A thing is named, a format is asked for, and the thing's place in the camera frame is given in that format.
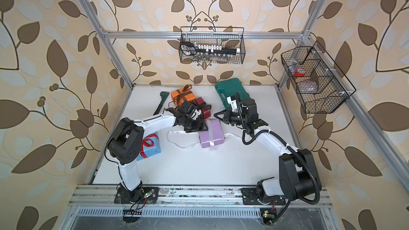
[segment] purple gift box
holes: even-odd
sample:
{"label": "purple gift box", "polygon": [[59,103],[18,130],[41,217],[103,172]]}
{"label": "purple gift box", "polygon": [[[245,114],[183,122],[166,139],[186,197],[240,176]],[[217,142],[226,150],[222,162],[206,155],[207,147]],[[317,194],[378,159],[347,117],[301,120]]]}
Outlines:
{"label": "purple gift box", "polygon": [[225,137],[223,135],[222,126],[220,125],[220,120],[207,120],[208,131],[199,132],[199,140],[202,148],[210,147],[211,143],[214,145],[223,144]]}

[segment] gift box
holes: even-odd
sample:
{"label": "gift box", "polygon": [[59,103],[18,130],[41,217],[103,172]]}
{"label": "gift box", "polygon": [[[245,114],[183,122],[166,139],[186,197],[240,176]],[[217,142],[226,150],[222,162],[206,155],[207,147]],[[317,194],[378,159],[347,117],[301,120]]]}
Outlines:
{"label": "gift box", "polygon": [[190,90],[192,85],[187,84],[185,87],[171,92],[172,101],[174,101],[175,106],[181,106],[184,101],[193,101],[196,96]]}
{"label": "gift box", "polygon": [[136,161],[148,158],[160,153],[160,142],[157,132],[147,135],[142,139],[141,151],[136,157]]}
{"label": "gift box", "polygon": [[196,98],[196,104],[199,106],[200,110],[202,110],[203,119],[210,117],[210,109],[212,108],[211,105],[207,105],[202,97]]}
{"label": "gift box", "polygon": [[199,140],[202,148],[210,147],[212,145],[220,145],[225,141],[220,120],[206,120],[208,131],[199,132]]}

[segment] blue gift box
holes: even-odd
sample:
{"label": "blue gift box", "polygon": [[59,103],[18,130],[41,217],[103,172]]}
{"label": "blue gift box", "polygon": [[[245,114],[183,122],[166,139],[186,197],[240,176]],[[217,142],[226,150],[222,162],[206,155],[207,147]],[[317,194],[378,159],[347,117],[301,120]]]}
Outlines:
{"label": "blue gift box", "polygon": [[148,158],[159,153],[160,153],[159,136],[157,135],[157,132],[155,132],[150,135],[147,135],[142,140],[141,151],[138,157],[136,157],[136,161]]}

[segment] white table surface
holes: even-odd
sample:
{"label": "white table surface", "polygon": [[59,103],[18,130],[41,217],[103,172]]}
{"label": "white table surface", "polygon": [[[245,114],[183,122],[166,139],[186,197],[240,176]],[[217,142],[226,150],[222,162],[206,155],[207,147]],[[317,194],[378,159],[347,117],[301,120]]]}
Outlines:
{"label": "white table surface", "polygon": [[[174,91],[181,86],[136,86],[122,117],[131,120],[153,115],[161,98],[161,91]],[[294,144],[284,117],[276,90],[273,86],[244,86],[250,97],[256,101],[259,118],[266,121],[274,132],[289,144]],[[224,110],[213,86],[194,86],[196,97],[203,97],[212,105],[213,114]],[[167,107],[171,96],[165,102]],[[242,130],[222,124],[223,133],[241,137]],[[144,184],[161,185],[255,185],[257,181],[278,175],[278,158],[261,143],[254,141],[244,145],[238,138],[229,136],[215,151],[203,149],[200,144],[191,149],[182,149],[167,139],[170,130],[182,130],[181,126],[159,131],[161,153],[137,162],[139,176]],[[197,136],[179,134],[184,141],[181,146],[198,141]],[[121,178],[116,163],[103,159],[94,184],[118,184]]]}

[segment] wire basket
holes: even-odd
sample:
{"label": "wire basket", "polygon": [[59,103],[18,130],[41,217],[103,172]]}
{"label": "wire basket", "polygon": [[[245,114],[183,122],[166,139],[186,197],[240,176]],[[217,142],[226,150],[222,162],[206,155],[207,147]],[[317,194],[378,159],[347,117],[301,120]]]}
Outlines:
{"label": "wire basket", "polygon": [[[355,91],[354,85],[334,62],[328,67],[322,59],[322,46],[299,46],[281,54],[281,62],[306,114],[333,113]],[[334,75],[338,71],[350,87]]]}
{"label": "wire basket", "polygon": [[243,33],[244,28],[237,27],[181,27],[180,62],[243,64]]}

